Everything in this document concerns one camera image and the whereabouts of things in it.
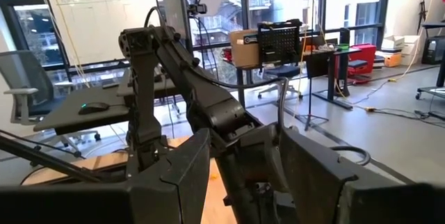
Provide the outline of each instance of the black pegboard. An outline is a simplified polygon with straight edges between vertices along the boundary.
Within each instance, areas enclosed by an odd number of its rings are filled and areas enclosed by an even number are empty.
[[[261,63],[295,63],[300,55],[298,19],[273,24],[258,24],[258,48]]]

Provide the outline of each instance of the white box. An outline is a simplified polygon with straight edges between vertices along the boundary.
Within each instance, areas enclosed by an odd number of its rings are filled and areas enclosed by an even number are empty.
[[[416,64],[420,59],[420,49],[418,47],[420,36],[418,35],[405,35],[405,44],[402,49],[402,63],[401,65],[411,64],[412,59],[415,57],[413,64]]]
[[[382,49],[396,50],[402,49],[405,44],[405,38],[403,36],[388,36],[383,38]]]

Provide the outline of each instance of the computer mouse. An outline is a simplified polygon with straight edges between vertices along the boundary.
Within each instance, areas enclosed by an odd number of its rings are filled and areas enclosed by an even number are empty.
[[[90,113],[97,113],[106,111],[110,108],[110,105],[103,102],[90,102],[82,104],[81,108],[79,109],[79,115],[87,115]]]

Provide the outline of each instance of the wooden board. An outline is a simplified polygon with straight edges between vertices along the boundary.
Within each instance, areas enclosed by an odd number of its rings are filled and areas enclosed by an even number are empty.
[[[186,141],[188,137],[176,138],[169,140],[169,144],[177,147]],[[112,153],[101,157],[93,157],[81,161],[73,162],[79,167],[96,170],[109,166],[116,166],[127,162],[126,153]],[[52,169],[44,168],[35,172],[23,185],[41,184],[54,179],[64,178],[66,175],[56,172]],[[207,186],[206,201],[204,203],[204,211],[202,213],[201,223],[210,224],[232,224],[236,223],[234,213],[231,207],[224,206],[223,198],[226,196],[223,181],[216,165],[215,159],[210,160],[209,184]]]

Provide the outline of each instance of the whiteboard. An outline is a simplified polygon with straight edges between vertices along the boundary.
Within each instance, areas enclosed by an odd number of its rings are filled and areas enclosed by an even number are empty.
[[[71,65],[122,60],[120,33],[143,27],[148,11],[157,6],[156,0],[48,1]],[[156,13],[149,24],[159,26]]]

